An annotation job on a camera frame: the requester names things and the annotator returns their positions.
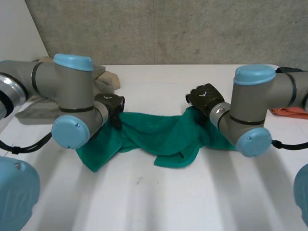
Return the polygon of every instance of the green towel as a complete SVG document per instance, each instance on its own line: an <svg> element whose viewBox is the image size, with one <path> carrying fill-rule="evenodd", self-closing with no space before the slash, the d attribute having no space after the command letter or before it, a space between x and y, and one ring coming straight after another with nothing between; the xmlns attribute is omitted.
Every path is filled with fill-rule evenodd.
<svg viewBox="0 0 308 231"><path fill-rule="evenodd" d="M98 171L117 152L136 148L157 155L156 166L179 168L191 164L203 146L235 150L226 138L207 121L196 123L198 112L189 107L183 115L159 116L124 112L122 129L106 123L96 139L77 149L81 161L93 172Z"/></svg>

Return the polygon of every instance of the gray wall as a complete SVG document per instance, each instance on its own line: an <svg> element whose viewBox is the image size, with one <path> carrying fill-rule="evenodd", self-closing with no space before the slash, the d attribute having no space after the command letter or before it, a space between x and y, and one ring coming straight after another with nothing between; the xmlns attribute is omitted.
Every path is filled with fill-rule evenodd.
<svg viewBox="0 0 308 231"><path fill-rule="evenodd" d="M50 56L308 69L308 0L26 0Z"/></svg>

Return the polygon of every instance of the white table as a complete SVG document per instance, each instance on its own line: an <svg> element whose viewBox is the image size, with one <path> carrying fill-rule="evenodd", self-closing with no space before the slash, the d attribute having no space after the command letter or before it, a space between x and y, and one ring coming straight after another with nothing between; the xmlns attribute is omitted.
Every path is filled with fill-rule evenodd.
<svg viewBox="0 0 308 231"><path fill-rule="evenodd" d="M185 94L212 83L230 102L238 65L107 66L117 73L125 111L180 115ZM275 117L266 125L285 143L308 140L308 121ZM51 126L24 126L14 118L0 134L9 145L28 146ZM117 154L97 173L73 150L51 140L18 156L41 179L41 196L23 231L304 231L293 199L293 180L308 151L271 150L257 158L202 148L184 169L153 165L138 149Z"/></svg>

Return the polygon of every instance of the light blue cover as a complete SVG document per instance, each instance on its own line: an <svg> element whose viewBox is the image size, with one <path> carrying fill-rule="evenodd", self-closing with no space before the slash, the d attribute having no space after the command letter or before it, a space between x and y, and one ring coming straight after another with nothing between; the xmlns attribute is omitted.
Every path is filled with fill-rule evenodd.
<svg viewBox="0 0 308 231"><path fill-rule="evenodd" d="M80 148L90 139L88 126L81 119L71 115L58 117L51 133L54 140L64 148Z"/></svg>
<svg viewBox="0 0 308 231"><path fill-rule="evenodd" d="M266 128L254 128L243 134L235 148L246 157L263 154L271 145L270 132Z"/></svg>
<svg viewBox="0 0 308 231"><path fill-rule="evenodd" d="M0 231L24 227L39 200L39 190L39 175L31 165L0 156Z"/></svg>
<svg viewBox="0 0 308 231"><path fill-rule="evenodd" d="M74 54L56 54L53 61L61 66L79 71L93 71L91 58Z"/></svg>
<svg viewBox="0 0 308 231"><path fill-rule="evenodd" d="M237 68L233 81L238 85L251 86L271 81L275 76L276 71L273 67L252 64Z"/></svg>
<svg viewBox="0 0 308 231"><path fill-rule="evenodd" d="M302 210L302 219L308 226L308 165L303 166L295 177L294 198Z"/></svg>

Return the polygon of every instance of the black cable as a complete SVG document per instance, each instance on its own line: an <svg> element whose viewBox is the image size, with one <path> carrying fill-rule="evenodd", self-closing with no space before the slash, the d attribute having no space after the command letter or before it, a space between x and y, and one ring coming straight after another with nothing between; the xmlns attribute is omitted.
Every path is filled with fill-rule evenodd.
<svg viewBox="0 0 308 231"><path fill-rule="evenodd" d="M12 154L32 153L32 152L37 151L41 147L43 147L51 139L51 137L52 137L52 134L50 132L46 136L44 136L41 140L36 142L35 144L28 146L28 147L24 147L24 148L17 147L17 146L11 147L9 145L6 145L2 141L0 141L0 148L8 152L12 152Z"/></svg>
<svg viewBox="0 0 308 231"><path fill-rule="evenodd" d="M280 141L272 141L271 144L278 149L287 149L287 150L302 150L308 148L308 142L301 144L283 144Z"/></svg>

